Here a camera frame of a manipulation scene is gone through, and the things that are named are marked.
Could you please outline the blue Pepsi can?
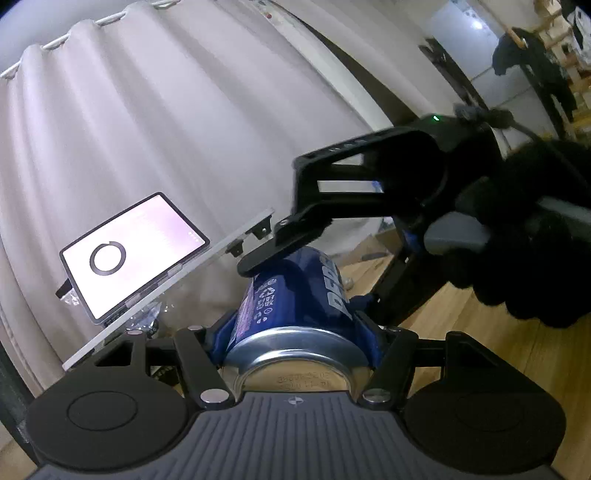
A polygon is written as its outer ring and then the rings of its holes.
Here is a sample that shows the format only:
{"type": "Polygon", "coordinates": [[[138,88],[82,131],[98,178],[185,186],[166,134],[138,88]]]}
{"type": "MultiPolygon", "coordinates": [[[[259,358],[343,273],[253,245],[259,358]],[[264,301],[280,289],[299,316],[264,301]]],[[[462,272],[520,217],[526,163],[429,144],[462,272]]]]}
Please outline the blue Pepsi can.
{"type": "Polygon", "coordinates": [[[381,330],[353,310],[339,268],[304,247],[250,281],[209,331],[209,357],[236,397],[346,391],[358,398],[384,353],[381,330]]]}

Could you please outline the cardboard box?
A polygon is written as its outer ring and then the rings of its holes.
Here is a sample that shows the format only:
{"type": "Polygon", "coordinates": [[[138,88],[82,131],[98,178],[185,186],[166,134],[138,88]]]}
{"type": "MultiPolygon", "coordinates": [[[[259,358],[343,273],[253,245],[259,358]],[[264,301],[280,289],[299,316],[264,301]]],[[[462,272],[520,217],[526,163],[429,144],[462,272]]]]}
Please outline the cardboard box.
{"type": "Polygon", "coordinates": [[[360,262],[396,255],[403,246],[403,240],[395,228],[370,235],[360,242],[353,251],[339,258],[337,265],[342,268],[360,262]]]}

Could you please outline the white lap desk stand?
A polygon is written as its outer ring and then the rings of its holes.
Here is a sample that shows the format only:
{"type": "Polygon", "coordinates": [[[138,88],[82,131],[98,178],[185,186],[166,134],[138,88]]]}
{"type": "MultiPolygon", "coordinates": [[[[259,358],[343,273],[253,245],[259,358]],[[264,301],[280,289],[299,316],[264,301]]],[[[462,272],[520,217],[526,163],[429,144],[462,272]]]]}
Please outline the white lap desk stand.
{"type": "Polygon", "coordinates": [[[184,266],[173,267],[172,273],[168,274],[164,280],[160,280],[156,287],[149,287],[145,294],[141,294],[138,300],[132,300],[129,307],[125,307],[121,314],[116,314],[115,319],[108,321],[108,325],[97,335],[78,349],[70,356],[61,368],[67,372],[78,364],[91,350],[100,348],[100,345],[112,334],[123,328],[134,316],[142,309],[146,308],[151,302],[165,295],[168,290],[181,282],[186,276],[200,268],[205,268],[212,262],[224,255],[231,255],[233,258],[239,258],[240,254],[231,253],[230,249],[235,247],[236,243],[243,243],[249,235],[255,235],[259,232],[259,240],[266,239],[271,234],[270,219],[273,218],[274,209],[267,208],[254,216],[248,222],[233,231],[214,246],[207,247],[202,253],[197,254],[190,259],[184,266]]]}

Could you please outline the beige curtain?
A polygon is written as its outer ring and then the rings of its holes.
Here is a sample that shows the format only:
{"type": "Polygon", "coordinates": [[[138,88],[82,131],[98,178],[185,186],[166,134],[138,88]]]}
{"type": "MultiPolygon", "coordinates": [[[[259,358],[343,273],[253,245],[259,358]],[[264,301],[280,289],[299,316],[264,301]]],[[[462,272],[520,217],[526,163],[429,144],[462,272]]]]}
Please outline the beige curtain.
{"type": "Polygon", "coordinates": [[[297,21],[349,54],[413,113],[457,96],[389,1],[146,1],[115,22],[28,47],[1,82],[1,338],[40,393],[96,333],[55,296],[60,250],[166,194],[212,241],[290,210],[294,158],[376,123],[287,39],[297,21]]]}

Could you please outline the tablet with white screen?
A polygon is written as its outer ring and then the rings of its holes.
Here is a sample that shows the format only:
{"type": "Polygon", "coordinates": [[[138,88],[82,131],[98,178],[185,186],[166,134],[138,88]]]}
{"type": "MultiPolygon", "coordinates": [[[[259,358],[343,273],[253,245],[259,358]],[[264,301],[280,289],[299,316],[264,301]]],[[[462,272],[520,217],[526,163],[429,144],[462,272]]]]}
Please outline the tablet with white screen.
{"type": "Polygon", "coordinates": [[[59,252],[90,320],[119,316],[211,245],[167,197],[156,192],[59,252]]]}

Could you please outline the clear snack bag black label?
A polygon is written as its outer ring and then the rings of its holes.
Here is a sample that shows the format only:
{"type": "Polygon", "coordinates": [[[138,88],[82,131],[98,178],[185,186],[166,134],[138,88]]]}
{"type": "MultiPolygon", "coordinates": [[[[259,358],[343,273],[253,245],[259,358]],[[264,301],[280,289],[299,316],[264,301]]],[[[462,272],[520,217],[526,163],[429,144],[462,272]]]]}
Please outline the clear snack bag black label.
{"type": "MultiPolygon", "coordinates": [[[[81,305],[81,301],[69,280],[64,281],[64,283],[56,290],[55,295],[61,302],[67,305],[81,305]]],[[[161,302],[153,301],[147,304],[129,318],[125,323],[124,330],[126,332],[140,331],[144,332],[148,337],[153,337],[159,330],[158,317],[161,309],[161,302]]]]}

